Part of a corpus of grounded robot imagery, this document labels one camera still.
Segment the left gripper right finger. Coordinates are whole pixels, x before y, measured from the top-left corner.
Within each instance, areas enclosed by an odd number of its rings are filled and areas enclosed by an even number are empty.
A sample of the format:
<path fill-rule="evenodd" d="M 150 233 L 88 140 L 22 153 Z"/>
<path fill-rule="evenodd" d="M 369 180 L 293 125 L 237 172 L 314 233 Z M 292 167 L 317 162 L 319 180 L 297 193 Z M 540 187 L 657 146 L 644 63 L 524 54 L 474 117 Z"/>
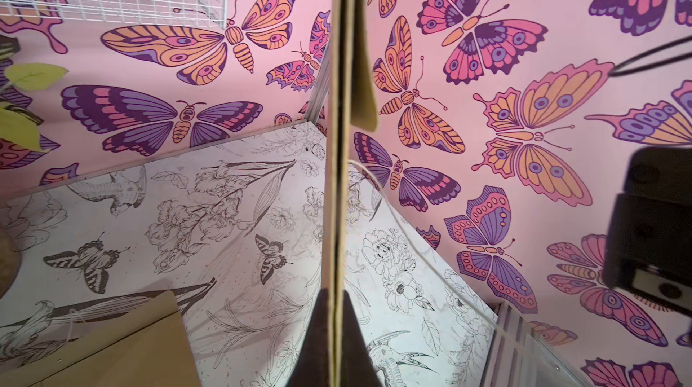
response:
<path fill-rule="evenodd" d="M 382 387 L 369 358 L 369 351 L 347 291 L 343 292 L 342 386 Z"/>

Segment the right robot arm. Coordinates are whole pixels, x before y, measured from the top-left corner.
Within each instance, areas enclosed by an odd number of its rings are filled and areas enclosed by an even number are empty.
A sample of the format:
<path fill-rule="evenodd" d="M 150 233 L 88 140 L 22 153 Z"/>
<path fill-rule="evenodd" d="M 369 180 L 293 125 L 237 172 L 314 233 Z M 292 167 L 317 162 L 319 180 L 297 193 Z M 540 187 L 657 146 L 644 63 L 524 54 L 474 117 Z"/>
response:
<path fill-rule="evenodd" d="M 691 83 L 672 103 L 602 116 L 640 149 L 626 169 L 607 233 L 605 284 L 691 314 Z"/>

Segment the kraft file bag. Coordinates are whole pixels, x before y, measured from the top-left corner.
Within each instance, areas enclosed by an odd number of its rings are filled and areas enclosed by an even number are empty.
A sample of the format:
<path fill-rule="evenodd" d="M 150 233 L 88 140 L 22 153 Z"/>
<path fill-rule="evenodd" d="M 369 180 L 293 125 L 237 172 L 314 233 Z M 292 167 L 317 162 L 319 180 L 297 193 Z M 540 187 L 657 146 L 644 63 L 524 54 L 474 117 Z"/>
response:
<path fill-rule="evenodd" d="M 362 0 L 333 0 L 329 62 L 330 127 L 327 132 L 321 285 L 326 291 L 326 384 L 342 384 L 344 246 L 346 244 L 350 130 L 355 97 L 372 97 L 369 78 L 360 85 L 357 68 L 367 55 Z"/>
<path fill-rule="evenodd" d="M 1 375 L 3 386 L 199 386 L 171 291 L 54 354 Z"/>

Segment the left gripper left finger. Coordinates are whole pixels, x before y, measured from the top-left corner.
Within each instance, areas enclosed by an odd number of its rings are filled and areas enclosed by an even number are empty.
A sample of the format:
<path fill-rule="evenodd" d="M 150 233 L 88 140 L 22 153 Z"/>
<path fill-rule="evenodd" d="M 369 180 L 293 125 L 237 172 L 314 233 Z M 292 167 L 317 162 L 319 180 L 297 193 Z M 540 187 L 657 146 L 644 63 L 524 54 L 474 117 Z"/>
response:
<path fill-rule="evenodd" d="M 326 289 L 317 294 L 306 336 L 286 387 L 329 385 L 328 298 L 329 291 Z"/>

